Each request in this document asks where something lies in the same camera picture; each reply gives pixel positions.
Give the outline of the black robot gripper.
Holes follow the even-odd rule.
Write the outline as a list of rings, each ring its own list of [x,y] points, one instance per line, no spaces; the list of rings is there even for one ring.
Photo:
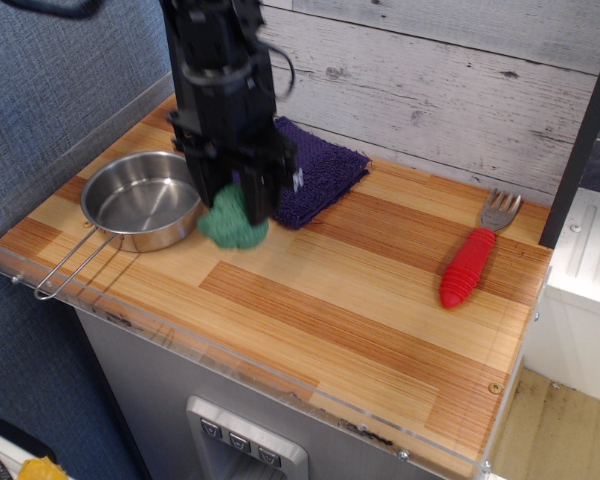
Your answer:
[[[174,81],[177,110],[169,121],[202,202],[211,208],[238,172],[248,221],[259,226],[277,211],[282,189],[299,186],[297,147],[274,127],[271,66],[182,64]]]

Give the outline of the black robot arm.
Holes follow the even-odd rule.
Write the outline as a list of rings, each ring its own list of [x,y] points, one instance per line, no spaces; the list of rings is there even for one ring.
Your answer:
[[[168,120],[206,206],[233,181],[242,188],[249,222],[279,207],[303,172],[295,143],[275,124],[270,55],[261,41],[258,1],[164,1],[161,4],[175,86]]]

